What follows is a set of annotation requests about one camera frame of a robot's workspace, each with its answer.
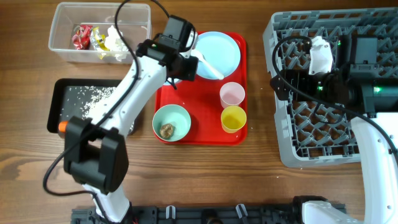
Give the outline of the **white tissue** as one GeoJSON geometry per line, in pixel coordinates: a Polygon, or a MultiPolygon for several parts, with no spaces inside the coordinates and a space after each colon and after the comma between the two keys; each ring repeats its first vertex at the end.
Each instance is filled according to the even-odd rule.
{"type": "Polygon", "coordinates": [[[116,52],[127,52],[128,49],[113,25],[108,28],[108,36],[105,38],[104,45],[109,50],[106,54],[107,57],[114,57],[118,62],[123,62],[126,59],[127,54],[116,54],[116,52]]]}

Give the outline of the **green bowl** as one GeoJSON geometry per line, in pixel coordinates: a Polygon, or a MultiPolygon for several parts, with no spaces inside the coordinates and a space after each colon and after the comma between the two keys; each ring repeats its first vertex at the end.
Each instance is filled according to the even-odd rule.
{"type": "Polygon", "coordinates": [[[189,112],[180,105],[165,105],[158,109],[152,118],[152,129],[156,137],[165,142],[177,142],[182,140],[190,131],[192,119],[189,112]],[[161,135],[161,131],[167,126],[169,131],[167,138],[161,135]]]}

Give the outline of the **yellow clear candy wrapper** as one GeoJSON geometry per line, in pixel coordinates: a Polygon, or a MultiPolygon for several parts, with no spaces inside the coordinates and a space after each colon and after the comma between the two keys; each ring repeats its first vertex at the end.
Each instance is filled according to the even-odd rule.
{"type": "Polygon", "coordinates": [[[90,43],[94,50],[99,52],[98,57],[101,60],[107,56],[107,52],[110,51],[110,49],[105,46],[105,39],[105,35],[100,34],[99,27],[92,28],[90,34],[90,43]]]}

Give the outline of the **brown food scrap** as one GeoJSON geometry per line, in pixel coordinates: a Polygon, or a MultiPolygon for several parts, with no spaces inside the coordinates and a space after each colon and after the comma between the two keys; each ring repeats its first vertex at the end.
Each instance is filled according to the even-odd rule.
{"type": "Polygon", "coordinates": [[[170,123],[164,124],[159,130],[160,136],[163,139],[169,139],[174,133],[174,126],[170,123]]]}

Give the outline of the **white rice grains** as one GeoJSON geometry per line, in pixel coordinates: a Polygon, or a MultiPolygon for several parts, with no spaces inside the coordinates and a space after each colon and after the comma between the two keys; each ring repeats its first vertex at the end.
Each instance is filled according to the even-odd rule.
{"type": "Polygon", "coordinates": [[[90,109],[98,102],[111,96],[116,87],[110,86],[67,86],[62,98],[59,122],[72,116],[85,119],[90,109]]]}

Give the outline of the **orange carrot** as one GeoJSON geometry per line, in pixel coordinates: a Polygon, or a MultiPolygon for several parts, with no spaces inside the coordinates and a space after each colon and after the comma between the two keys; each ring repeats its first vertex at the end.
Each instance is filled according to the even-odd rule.
{"type": "Polygon", "coordinates": [[[60,133],[65,133],[65,132],[66,132],[67,125],[68,125],[68,121],[62,121],[62,122],[60,122],[59,125],[58,125],[58,130],[59,130],[59,132],[60,132],[60,133]]]}

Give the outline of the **light blue bowl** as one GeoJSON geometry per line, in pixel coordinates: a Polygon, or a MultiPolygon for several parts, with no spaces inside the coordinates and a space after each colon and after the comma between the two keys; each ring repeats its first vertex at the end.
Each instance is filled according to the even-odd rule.
{"type": "Polygon", "coordinates": [[[181,80],[179,80],[178,78],[168,78],[166,81],[165,81],[165,83],[164,83],[164,85],[171,85],[171,84],[178,84],[178,83],[180,83],[181,82],[181,80]]]}

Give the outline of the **red snack wrapper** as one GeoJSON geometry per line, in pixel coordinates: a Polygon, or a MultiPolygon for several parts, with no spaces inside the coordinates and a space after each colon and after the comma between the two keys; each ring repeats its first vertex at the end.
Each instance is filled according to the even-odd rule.
{"type": "Polygon", "coordinates": [[[72,44],[76,50],[87,50],[90,46],[90,34],[93,26],[78,25],[75,27],[75,34],[72,36],[72,44]]]}

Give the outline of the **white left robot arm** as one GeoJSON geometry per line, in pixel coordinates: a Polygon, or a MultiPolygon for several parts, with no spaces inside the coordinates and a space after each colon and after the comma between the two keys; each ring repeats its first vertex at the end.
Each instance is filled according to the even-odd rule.
{"type": "Polygon", "coordinates": [[[91,194],[102,222],[132,222],[122,187],[129,167],[125,139],[149,98],[168,79],[194,80],[198,59],[190,53],[197,37],[190,22],[170,16],[157,39],[138,45],[130,71],[113,94],[89,117],[74,116],[67,123],[63,168],[91,194]]]}

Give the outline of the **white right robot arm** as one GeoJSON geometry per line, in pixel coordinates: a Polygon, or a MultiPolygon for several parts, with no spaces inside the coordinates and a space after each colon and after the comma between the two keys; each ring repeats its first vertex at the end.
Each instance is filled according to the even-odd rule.
{"type": "Polygon", "coordinates": [[[307,70],[276,70],[271,87],[280,100],[340,110],[351,116],[365,192],[365,223],[397,222],[397,80],[382,77],[373,35],[342,35],[336,52],[320,36],[300,36],[307,70]]]}

